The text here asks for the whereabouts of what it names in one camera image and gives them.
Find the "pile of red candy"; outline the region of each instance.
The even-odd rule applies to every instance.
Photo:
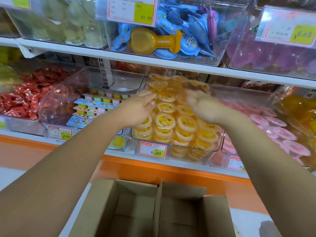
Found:
[[[39,69],[30,76],[22,77],[21,85],[13,85],[14,92],[0,94],[0,114],[37,120],[39,102],[54,85],[60,83],[75,71],[66,72],[60,67]]]

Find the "price tag holder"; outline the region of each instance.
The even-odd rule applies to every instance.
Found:
[[[1,7],[30,9],[30,0],[0,0]]]
[[[67,141],[72,138],[72,129],[49,125],[48,137],[51,139]]]
[[[0,117],[0,130],[6,130],[7,126],[5,124],[4,118]]]
[[[166,145],[154,144],[150,142],[141,141],[139,145],[139,154],[153,157],[165,158]]]
[[[108,0],[107,19],[156,26],[158,0]]]
[[[242,163],[240,158],[236,156],[230,156],[229,162],[226,168],[231,169],[231,170],[246,171],[244,164]]]
[[[265,7],[256,34],[258,41],[316,49],[316,13]]]

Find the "forearm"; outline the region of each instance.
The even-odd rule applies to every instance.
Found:
[[[115,112],[98,116],[1,191],[1,234],[58,236],[106,148],[123,128],[116,120]]]
[[[223,128],[282,236],[313,236],[316,233],[313,223],[316,214],[312,211],[316,209],[315,177],[250,119],[239,113],[229,119]]]

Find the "person's right hand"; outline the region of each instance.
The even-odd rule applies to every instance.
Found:
[[[186,101],[194,111],[195,115],[206,123],[222,125],[239,113],[216,98],[211,97],[210,94],[204,93],[200,90],[185,90],[187,93]]]

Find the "person's left hand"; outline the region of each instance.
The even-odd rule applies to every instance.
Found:
[[[134,127],[143,123],[155,108],[156,94],[151,91],[141,91],[124,100],[121,104],[109,111],[122,128]]]

